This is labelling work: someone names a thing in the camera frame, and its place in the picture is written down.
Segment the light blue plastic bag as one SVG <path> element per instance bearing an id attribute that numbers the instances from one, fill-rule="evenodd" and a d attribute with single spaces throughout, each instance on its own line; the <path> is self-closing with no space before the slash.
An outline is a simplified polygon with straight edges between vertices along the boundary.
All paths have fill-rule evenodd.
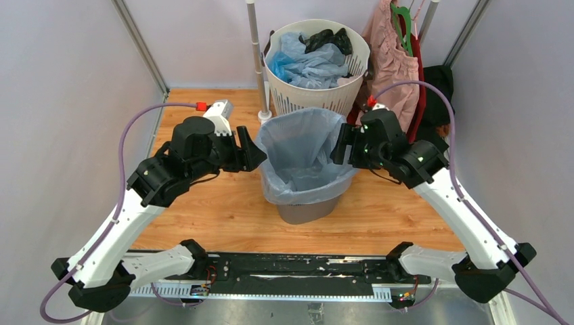
<path id="1" fill-rule="evenodd" d="M 304 108 L 269 119 L 255 144 L 267 155 L 259 166 L 265 199 L 275 205 L 315 204 L 344 194 L 358 170 L 330 158 L 346 118 Z"/>

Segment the white slotted laundry basket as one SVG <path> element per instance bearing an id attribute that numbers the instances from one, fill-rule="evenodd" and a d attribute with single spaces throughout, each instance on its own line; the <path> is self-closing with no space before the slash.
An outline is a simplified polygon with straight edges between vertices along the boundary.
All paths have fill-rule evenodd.
<path id="1" fill-rule="evenodd" d="M 345 57 L 345 63 L 352 75 L 347 84 L 331 89 L 305 89 L 280 80 L 270 70 L 271 59 L 280 50 L 280 37 L 282 35 L 289 32 L 302 32 L 306 36 L 311 36 L 325 29 L 337 32 L 342 28 L 346 30 L 353 48 L 353 53 Z M 370 58 L 370 48 L 359 33 L 344 24 L 330 20 L 303 20 L 279 28 L 269 36 L 267 44 L 269 49 L 263 52 L 263 65 L 267 73 L 269 93 L 278 115 L 307 107 L 325 108 L 343 116 L 350 113 L 363 78 L 368 73 Z"/>

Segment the grey mesh trash bin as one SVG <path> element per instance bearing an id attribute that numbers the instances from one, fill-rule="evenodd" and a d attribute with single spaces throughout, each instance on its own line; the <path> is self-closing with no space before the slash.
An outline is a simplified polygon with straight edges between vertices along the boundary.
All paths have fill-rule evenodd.
<path id="1" fill-rule="evenodd" d="M 282 204 L 276 205 L 279 216 L 283 221 L 292 225 L 309 223 L 326 217 L 336 208 L 340 196 L 313 204 Z"/>

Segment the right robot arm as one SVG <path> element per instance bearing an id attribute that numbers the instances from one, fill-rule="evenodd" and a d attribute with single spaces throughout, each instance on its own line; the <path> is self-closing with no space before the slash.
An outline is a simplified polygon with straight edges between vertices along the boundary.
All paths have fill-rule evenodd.
<path id="1" fill-rule="evenodd" d="M 371 172 L 384 169 L 390 180 L 427 201 L 463 244 L 463 251 L 453 252 L 402 242 L 386 256 L 387 275 L 394 282 L 411 276 L 437 278 L 487 303 L 536 256 L 531 244 L 517 243 L 485 215 L 444 153 L 426 140 L 409 143 L 389 110 L 373 109 L 362 116 L 360 126 L 343 123 L 330 158 Z"/>

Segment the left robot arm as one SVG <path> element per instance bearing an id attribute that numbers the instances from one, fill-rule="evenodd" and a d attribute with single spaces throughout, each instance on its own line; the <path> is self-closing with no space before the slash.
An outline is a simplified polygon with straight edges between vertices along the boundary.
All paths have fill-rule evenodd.
<path id="1" fill-rule="evenodd" d="M 87 245 L 73 257 L 56 259 L 53 273 L 70 285 L 75 306 L 96 312 L 110 311 L 132 290 L 169 276 L 205 279 L 208 254 L 194 240 L 132 260 L 125 253 L 192 186 L 222 171 L 254 171 L 266 158 L 246 127 L 232 131 L 224 118 L 186 118 L 155 155 L 140 162 L 126 180 L 123 198 Z"/>

